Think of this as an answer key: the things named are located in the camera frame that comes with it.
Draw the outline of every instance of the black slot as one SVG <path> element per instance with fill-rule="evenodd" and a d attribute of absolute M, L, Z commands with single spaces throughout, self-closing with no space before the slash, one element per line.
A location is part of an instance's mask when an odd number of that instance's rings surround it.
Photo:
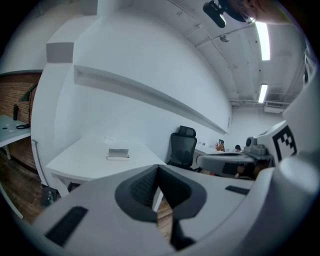
<path fill-rule="evenodd" d="M 238 165 L 238 163 L 226 162 L 223 166 L 222 173 L 234 176 L 237 174 Z"/>
<path fill-rule="evenodd" d="M 225 188 L 225 190 L 229 190 L 229 191 L 232 191 L 232 192 L 235 192 L 235 193 L 238 193 L 238 194 L 241 194 L 241 195 L 247 195 L 250 191 L 250 189 L 246 189 L 246 188 L 242 188 L 242 187 L 238 187 L 238 186 L 227 186 Z"/>
<path fill-rule="evenodd" d="M 45 235 L 46 238 L 63 247 L 68 238 L 77 228 L 83 217 L 87 214 L 88 209 L 81 206 L 75 206 L 59 220 L 57 224 Z"/>

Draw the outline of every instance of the desk leg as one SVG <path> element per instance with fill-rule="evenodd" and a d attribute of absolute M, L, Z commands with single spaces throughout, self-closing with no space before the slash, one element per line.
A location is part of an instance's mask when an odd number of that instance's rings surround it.
<path fill-rule="evenodd" d="M 153 211 L 157 212 L 159 209 L 159 205 L 161 203 L 162 198 L 164 197 L 164 194 L 162 193 L 162 191 L 160 190 L 160 188 L 158 187 L 154 198 L 153 198 L 153 203 L 152 203 L 152 209 Z"/>
<path fill-rule="evenodd" d="M 6 157 L 11 160 L 11 155 L 10 155 L 10 150 L 9 150 L 9 145 L 5 145 L 5 151 L 6 151 Z"/>
<path fill-rule="evenodd" d="M 63 198 L 64 196 L 69 194 L 67 181 L 55 175 L 52 175 L 52 178 L 55 182 L 56 189 L 58 190 L 60 196 Z"/>

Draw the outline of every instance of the black mesh chair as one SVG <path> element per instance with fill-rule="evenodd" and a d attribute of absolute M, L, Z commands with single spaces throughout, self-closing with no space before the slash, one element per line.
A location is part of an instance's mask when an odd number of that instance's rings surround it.
<path fill-rule="evenodd" d="M 180 167 L 189 171 L 197 172 L 199 169 L 192 169 L 195 148 L 197 145 L 196 131 L 193 128 L 180 126 L 178 132 L 170 136 L 171 160 L 168 165 Z"/>

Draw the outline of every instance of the person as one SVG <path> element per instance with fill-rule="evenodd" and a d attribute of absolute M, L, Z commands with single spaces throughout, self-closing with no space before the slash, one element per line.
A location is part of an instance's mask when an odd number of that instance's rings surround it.
<path fill-rule="evenodd" d="M 235 152 L 242 152 L 240 145 L 235 145 Z"/>

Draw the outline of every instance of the ceiling light fixture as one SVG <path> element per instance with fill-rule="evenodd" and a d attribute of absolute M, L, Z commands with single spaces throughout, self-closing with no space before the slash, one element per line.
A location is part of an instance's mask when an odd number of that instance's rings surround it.
<path fill-rule="evenodd" d="M 259 97 L 259 101 L 258 101 L 259 103 L 264 103 L 265 102 L 267 89 L 268 89 L 268 85 L 267 84 L 262 84 L 261 85 L 260 97 Z"/>
<path fill-rule="evenodd" d="M 270 60 L 270 42 L 269 33 L 266 23 L 256 22 L 256 29 L 258 30 L 260 46 L 261 46 L 261 56 L 263 61 Z"/>

